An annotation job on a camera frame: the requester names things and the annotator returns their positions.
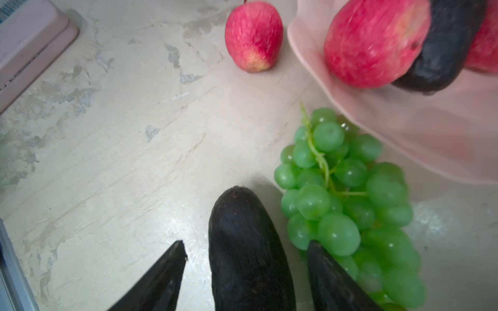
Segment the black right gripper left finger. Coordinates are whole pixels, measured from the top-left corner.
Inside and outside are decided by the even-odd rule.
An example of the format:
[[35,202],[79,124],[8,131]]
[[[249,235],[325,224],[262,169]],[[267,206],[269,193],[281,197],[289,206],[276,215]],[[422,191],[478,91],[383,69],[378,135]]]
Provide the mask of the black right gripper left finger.
[[187,260],[184,243],[175,241],[109,311],[175,310]]

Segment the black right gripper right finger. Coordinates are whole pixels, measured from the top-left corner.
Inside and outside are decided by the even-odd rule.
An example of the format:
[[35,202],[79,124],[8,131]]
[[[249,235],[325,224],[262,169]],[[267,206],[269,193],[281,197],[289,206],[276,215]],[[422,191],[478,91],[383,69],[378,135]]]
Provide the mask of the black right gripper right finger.
[[308,245],[307,265],[315,310],[383,310],[317,241]]

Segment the dark avocado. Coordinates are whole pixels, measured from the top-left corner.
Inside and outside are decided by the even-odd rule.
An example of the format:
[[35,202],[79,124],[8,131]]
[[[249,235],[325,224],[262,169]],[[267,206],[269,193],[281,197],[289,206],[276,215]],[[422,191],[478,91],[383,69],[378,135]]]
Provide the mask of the dark avocado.
[[279,234],[257,195],[234,186],[220,195],[208,226],[216,310],[295,310],[296,296]]
[[407,91],[433,93],[447,88],[462,71],[485,19],[486,0],[433,0],[431,26],[420,55],[392,84]]

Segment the green grape bunch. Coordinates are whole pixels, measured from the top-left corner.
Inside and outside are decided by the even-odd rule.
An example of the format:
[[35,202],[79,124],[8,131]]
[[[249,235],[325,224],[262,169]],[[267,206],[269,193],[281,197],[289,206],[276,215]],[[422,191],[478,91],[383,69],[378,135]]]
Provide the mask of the green grape bunch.
[[291,244],[307,263],[309,243],[319,242],[383,310],[424,306],[403,170],[381,162],[382,143],[345,116],[330,108],[301,114],[274,171]]

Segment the red apple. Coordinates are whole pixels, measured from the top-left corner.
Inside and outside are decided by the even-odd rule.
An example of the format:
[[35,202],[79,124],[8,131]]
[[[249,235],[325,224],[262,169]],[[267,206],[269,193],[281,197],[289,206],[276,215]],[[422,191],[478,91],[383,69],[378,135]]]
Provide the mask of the red apple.
[[324,42],[327,69],[356,88],[379,88],[406,74],[431,26],[429,1],[349,1]]
[[265,1],[245,1],[228,16],[225,44],[238,68],[256,73],[276,65],[283,33],[282,19],[273,5]]
[[465,66],[497,74],[497,1],[489,1],[484,21],[477,32]]

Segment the red apple front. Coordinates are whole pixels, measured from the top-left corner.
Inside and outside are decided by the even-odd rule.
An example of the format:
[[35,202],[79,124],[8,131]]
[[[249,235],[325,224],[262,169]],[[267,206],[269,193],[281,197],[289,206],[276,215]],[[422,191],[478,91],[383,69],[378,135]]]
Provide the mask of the red apple front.
[[256,73],[276,65],[283,33],[282,19],[273,5],[265,1],[245,1],[228,16],[225,44],[238,68]]

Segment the pink tray under arm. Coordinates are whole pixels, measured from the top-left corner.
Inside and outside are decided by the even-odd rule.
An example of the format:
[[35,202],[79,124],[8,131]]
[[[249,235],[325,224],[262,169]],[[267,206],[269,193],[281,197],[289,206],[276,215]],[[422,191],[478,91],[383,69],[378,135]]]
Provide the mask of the pink tray under arm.
[[1,111],[68,46],[79,29],[51,1],[1,2]]

